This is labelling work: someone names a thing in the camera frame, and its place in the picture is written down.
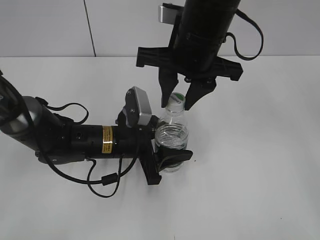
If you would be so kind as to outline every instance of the clear plastic bottle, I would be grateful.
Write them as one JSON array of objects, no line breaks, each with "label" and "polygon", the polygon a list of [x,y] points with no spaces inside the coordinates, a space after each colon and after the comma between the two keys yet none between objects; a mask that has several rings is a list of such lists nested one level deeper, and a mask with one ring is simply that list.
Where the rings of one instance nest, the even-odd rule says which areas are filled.
[{"label": "clear plastic bottle", "polygon": [[[185,117],[185,96],[173,92],[165,107],[165,113],[159,119],[155,131],[155,149],[164,146],[169,149],[185,150],[187,148],[189,130]],[[164,169],[166,172],[178,171],[183,162]]]}]

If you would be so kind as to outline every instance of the white table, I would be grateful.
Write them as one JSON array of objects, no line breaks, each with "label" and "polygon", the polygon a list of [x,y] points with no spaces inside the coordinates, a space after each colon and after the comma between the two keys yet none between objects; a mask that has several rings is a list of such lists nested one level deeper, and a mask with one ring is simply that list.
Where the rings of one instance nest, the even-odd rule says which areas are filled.
[{"label": "white table", "polygon": [[[242,66],[239,82],[219,78],[186,113],[194,155],[158,186],[147,185],[137,163],[113,198],[99,198],[0,134],[0,239],[320,239],[320,56],[266,56]],[[0,58],[0,68],[23,95],[85,105],[88,124],[113,125],[132,86],[162,112],[158,70],[135,67],[133,57]],[[179,79],[176,90],[186,93]],[[63,113],[84,114],[76,106]],[[90,166],[59,168],[84,179]],[[99,160],[92,178],[117,167]]]}]

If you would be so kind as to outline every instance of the bottle cap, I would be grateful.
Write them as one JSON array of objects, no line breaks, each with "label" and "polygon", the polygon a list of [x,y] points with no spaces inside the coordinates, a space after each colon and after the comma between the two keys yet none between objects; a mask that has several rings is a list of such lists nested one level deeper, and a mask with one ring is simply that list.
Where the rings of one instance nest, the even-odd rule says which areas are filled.
[{"label": "bottle cap", "polygon": [[178,92],[171,93],[168,104],[165,107],[167,110],[173,113],[179,113],[185,109],[186,98],[184,95]]}]

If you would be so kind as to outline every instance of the yellow sticker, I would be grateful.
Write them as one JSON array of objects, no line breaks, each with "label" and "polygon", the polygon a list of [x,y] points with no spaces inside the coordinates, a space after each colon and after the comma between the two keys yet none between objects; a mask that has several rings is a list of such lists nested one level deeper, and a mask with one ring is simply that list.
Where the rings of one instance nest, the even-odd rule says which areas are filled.
[{"label": "yellow sticker", "polygon": [[102,126],[103,129],[103,143],[102,153],[110,154],[112,152],[113,132],[111,126]]}]

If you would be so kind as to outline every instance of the white wall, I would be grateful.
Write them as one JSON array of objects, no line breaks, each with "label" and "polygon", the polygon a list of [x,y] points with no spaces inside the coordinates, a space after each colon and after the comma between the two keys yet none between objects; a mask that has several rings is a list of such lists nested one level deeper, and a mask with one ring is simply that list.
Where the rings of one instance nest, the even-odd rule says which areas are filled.
[{"label": "white wall", "polygon": [[93,56],[82,0],[0,0],[0,57]]},{"label": "white wall", "polygon": [[[139,46],[166,46],[172,26],[158,23],[162,2],[86,0],[97,56],[135,56]],[[262,28],[263,55],[320,55],[319,0],[241,0],[239,9]],[[236,16],[230,31],[241,53],[258,51],[260,37],[250,24]],[[231,39],[220,55],[234,55]],[[93,56],[83,0],[0,0],[3,56]]]}]

